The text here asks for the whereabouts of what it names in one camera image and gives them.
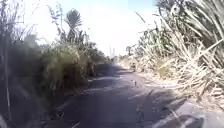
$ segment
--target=white sky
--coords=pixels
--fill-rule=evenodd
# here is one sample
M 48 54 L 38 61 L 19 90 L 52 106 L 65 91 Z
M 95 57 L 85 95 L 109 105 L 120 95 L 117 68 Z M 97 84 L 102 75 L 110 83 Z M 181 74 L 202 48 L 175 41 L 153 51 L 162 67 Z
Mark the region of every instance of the white sky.
M 77 9 L 81 14 L 83 21 L 82 28 L 90 28 L 90 39 L 97 43 L 97 46 L 106 55 L 109 55 L 109 44 L 115 48 L 116 54 L 125 54 L 126 46 L 136 44 L 140 32 L 146 27 L 140 18 L 134 13 L 137 11 L 150 24 L 156 19 L 151 14 L 155 12 L 155 7 L 149 5 L 149 8 L 130 9 L 130 6 L 116 7 L 111 6 L 109 2 L 88 3 L 88 0 L 82 4 L 75 4 L 78 0 L 73 0 L 74 4 L 69 4 L 72 0 L 61 0 L 64 13 L 72 8 Z M 38 9 L 31 16 L 36 8 L 38 0 L 26 0 L 26 24 L 36 24 L 35 30 L 38 37 L 44 37 L 48 41 L 53 41 L 57 35 L 57 29 L 50 18 L 48 7 L 55 8 L 56 0 L 40 0 Z

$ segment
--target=asphalt road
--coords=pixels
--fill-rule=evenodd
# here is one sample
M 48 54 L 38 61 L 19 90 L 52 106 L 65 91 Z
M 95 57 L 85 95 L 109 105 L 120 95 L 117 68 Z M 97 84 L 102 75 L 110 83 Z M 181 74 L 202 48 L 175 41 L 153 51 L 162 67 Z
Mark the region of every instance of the asphalt road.
M 114 65 L 102 65 L 97 72 L 88 89 L 65 103 L 66 125 L 52 127 L 224 128 L 223 114 L 199 109 L 171 90 L 146 87 L 135 73 Z

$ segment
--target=dry grass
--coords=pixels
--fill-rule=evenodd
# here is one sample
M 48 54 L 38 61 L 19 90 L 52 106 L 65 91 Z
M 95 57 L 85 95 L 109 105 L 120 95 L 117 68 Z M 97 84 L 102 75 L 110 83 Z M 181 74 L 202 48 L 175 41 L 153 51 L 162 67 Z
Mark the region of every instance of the dry grass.
M 217 0 L 191 4 L 178 16 L 159 16 L 161 28 L 147 30 L 142 37 L 144 56 L 137 65 L 162 79 L 177 80 L 176 90 L 184 95 L 198 100 L 209 96 L 222 108 L 224 4 Z

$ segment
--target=green vegetation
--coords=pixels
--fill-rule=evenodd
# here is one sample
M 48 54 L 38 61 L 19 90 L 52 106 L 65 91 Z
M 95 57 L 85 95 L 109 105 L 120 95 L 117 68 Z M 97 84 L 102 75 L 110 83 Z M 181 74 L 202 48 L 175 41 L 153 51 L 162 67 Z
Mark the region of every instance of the green vegetation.
M 38 45 L 36 35 L 24 33 L 25 29 L 16 27 L 19 8 L 9 12 L 8 7 L 3 0 L 0 13 L 0 83 L 7 88 L 9 113 L 8 88 L 13 81 L 44 105 L 52 106 L 52 99 L 84 86 L 88 77 L 95 75 L 94 66 L 105 62 L 104 54 L 79 29 L 82 21 L 78 11 L 69 11 L 63 19 L 60 5 L 56 11 L 49 7 L 60 39 L 52 44 Z M 60 24 L 63 20 L 69 26 L 68 33 Z
M 136 68 L 141 68 L 139 71 L 153 71 L 160 78 L 177 80 L 180 92 L 196 97 L 207 95 L 220 101 L 221 107 L 224 4 L 221 0 L 177 1 L 158 1 L 160 22 L 155 29 L 144 32 L 138 44 L 144 50 L 140 54 L 138 50 L 132 60 Z

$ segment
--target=sky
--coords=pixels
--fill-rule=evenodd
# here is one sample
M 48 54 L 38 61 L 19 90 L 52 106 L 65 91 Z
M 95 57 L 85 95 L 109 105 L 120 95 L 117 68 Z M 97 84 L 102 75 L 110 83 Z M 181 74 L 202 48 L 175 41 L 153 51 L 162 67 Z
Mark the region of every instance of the sky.
M 155 0 L 25 0 L 25 24 L 34 25 L 39 38 L 52 42 L 57 29 L 47 5 L 55 9 L 56 3 L 62 5 L 63 13 L 76 9 L 81 14 L 81 29 L 86 30 L 90 40 L 106 55 L 109 47 L 115 49 L 116 55 L 125 54 L 126 47 L 138 42 L 138 32 L 146 25 L 135 14 L 138 12 L 148 24 L 153 26 L 157 18 L 152 16 L 156 11 Z

